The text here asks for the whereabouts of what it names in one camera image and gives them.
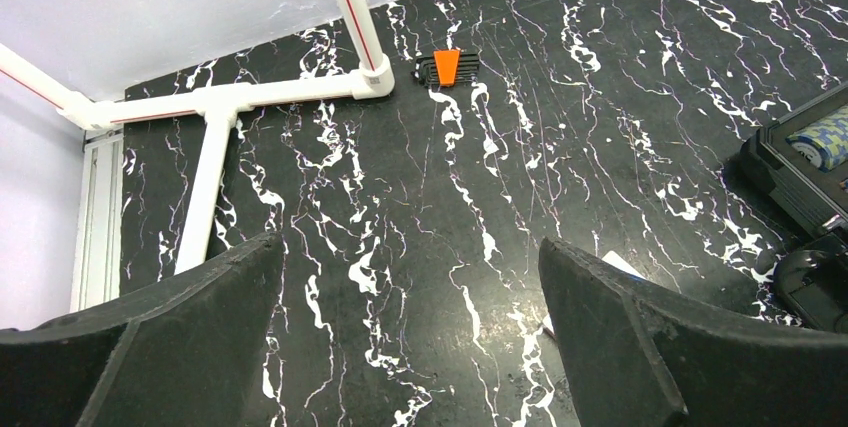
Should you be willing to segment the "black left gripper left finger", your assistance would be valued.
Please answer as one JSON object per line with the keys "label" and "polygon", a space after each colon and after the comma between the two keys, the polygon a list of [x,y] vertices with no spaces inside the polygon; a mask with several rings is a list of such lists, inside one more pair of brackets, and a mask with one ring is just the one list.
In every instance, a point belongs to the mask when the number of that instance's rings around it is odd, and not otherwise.
{"label": "black left gripper left finger", "polygon": [[1,333],[5,426],[233,426],[281,291],[283,242],[255,236],[115,300]]}

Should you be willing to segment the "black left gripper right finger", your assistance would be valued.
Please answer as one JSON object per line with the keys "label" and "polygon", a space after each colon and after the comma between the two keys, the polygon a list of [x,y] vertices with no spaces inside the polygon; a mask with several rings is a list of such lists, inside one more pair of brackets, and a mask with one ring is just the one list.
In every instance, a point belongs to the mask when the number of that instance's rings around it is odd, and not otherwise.
{"label": "black left gripper right finger", "polygon": [[847,338],[753,319],[544,239],[538,272],[584,426],[843,426]]}

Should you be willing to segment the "blue playing card deck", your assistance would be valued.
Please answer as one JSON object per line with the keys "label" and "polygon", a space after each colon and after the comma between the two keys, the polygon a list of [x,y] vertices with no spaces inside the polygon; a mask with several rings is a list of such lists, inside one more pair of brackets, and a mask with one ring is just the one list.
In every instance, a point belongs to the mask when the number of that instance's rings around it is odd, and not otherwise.
{"label": "blue playing card deck", "polygon": [[[638,279],[645,280],[646,277],[641,274],[635,267],[633,267],[630,263],[628,263],[624,258],[622,258],[615,251],[608,251],[601,257],[601,260],[605,263],[617,268],[618,270],[625,272],[631,276],[634,276]],[[556,334],[554,331],[554,326],[551,320],[551,316],[546,314],[542,320],[541,326],[543,328],[543,332],[548,335],[551,339],[556,338]]]}

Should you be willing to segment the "black poker set case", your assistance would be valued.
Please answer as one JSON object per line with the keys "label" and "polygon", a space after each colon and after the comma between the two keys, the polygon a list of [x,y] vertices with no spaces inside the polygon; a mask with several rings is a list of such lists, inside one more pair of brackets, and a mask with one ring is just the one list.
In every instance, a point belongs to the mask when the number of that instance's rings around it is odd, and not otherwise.
{"label": "black poker set case", "polygon": [[777,296],[807,326],[840,334],[847,331],[847,161],[822,172],[786,138],[843,105],[845,84],[759,128],[739,154],[746,177],[812,238],[777,263]]}

